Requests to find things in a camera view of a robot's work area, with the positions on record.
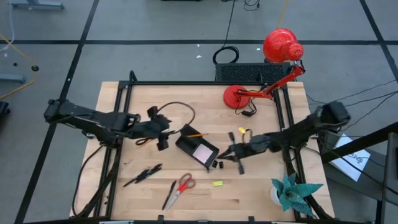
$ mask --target teal paper flower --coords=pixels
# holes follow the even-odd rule
[[[284,211],[293,208],[294,210],[310,215],[314,218],[316,216],[312,213],[311,208],[305,202],[304,197],[316,192],[323,184],[297,184],[295,185],[296,173],[289,177],[284,174],[283,182],[272,179],[272,184],[277,190],[279,202]]]

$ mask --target scissor blade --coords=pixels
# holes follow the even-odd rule
[[[179,196],[179,192],[175,193],[173,199],[170,201],[169,206],[167,207],[167,211],[171,208],[171,206],[174,204],[174,202],[176,201],[177,197]]]

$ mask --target wooden table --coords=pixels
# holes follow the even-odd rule
[[[96,110],[113,110],[117,92],[117,82],[103,82]],[[294,121],[303,120],[309,113],[303,83],[289,83],[289,96]],[[205,139],[225,151],[230,144],[227,132],[233,131],[237,140],[241,134],[238,127],[251,128],[253,134],[279,131],[275,103],[267,99],[255,99],[257,114],[248,118],[235,115],[223,103],[225,86],[134,86],[132,89],[130,113],[139,113],[147,120],[146,110],[151,106],[162,106],[170,101],[182,101],[193,106],[197,112],[192,126],[200,132],[209,133]],[[258,86],[246,86],[248,90]],[[285,113],[284,100],[281,100]],[[172,129],[179,129],[187,123],[192,112],[181,105],[170,105],[162,110]],[[164,215],[165,220],[248,220],[254,216],[256,221],[293,221],[294,213],[286,212],[275,205],[270,198],[271,179],[281,179],[285,165],[281,152],[269,151],[242,160],[245,174],[239,175],[237,165],[224,161],[224,169],[213,169],[208,174],[204,167],[175,146],[178,134],[169,139],[170,147],[158,151],[157,141],[138,148],[135,140],[125,139],[119,168],[116,195],[113,204],[113,220],[156,220]],[[315,140],[308,147],[318,150]],[[88,140],[85,159],[98,148],[97,140]],[[331,216],[334,216],[330,194],[320,156],[309,150],[301,150],[305,176],[308,183],[321,183],[324,186],[314,193],[315,199]],[[81,176],[80,188],[76,198],[76,209],[81,211],[98,188],[104,150],[87,163]],[[122,188],[123,184],[144,169],[163,163],[163,169],[139,184]],[[174,180],[190,172],[197,184],[186,190],[169,211],[162,211],[162,205]],[[212,182],[222,180],[224,186],[213,187]],[[104,194],[103,204],[108,193]]]

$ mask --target yellow sticky note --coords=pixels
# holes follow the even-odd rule
[[[222,185],[224,185],[222,180],[213,182],[213,187],[218,187],[218,186],[222,186]]]
[[[246,130],[245,130],[244,128],[242,128],[242,127],[239,127],[238,130],[239,130],[242,134],[246,133]]]

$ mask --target gray floor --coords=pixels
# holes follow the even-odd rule
[[[300,40],[376,40],[357,0],[291,0],[282,25]],[[64,11],[13,10],[17,40],[78,40],[93,0],[64,1]],[[236,3],[230,39],[263,39],[278,20],[283,1],[261,1],[258,11],[243,10]],[[88,34],[89,40],[224,39],[231,2],[163,2],[158,0],[100,0]],[[367,1],[382,36],[398,40],[394,0]],[[8,7],[0,1],[0,32],[11,36]],[[235,45],[239,62],[262,62],[260,45]],[[0,222],[12,223],[39,154],[48,124],[43,112],[50,98],[62,89],[76,45],[18,45],[40,66],[37,82],[6,101],[12,113],[0,129]],[[83,48],[68,99],[94,108],[102,81],[127,79],[134,70],[139,80],[214,80],[211,61],[220,45],[86,45]],[[303,57],[307,72],[299,78],[316,100],[330,101],[394,79],[378,45],[306,45]],[[398,60],[398,46],[388,46]],[[28,63],[15,51],[0,53],[0,71],[31,78]],[[231,60],[220,54],[221,62]],[[0,94],[18,87],[0,83]],[[345,103],[397,90],[391,83],[346,100]],[[374,100],[349,107],[353,120],[376,106]],[[347,134],[363,135],[396,121],[398,96],[349,128]],[[42,175],[29,207],[26,222],[67,218],[86,140],[79,131],[58,126]],[[386,145],[373,150],[385,152]],[[336,216],[365,222],[374,219],[376,202],[331,181],[328,182]],[[386,223],[394,223],[389,207]]]

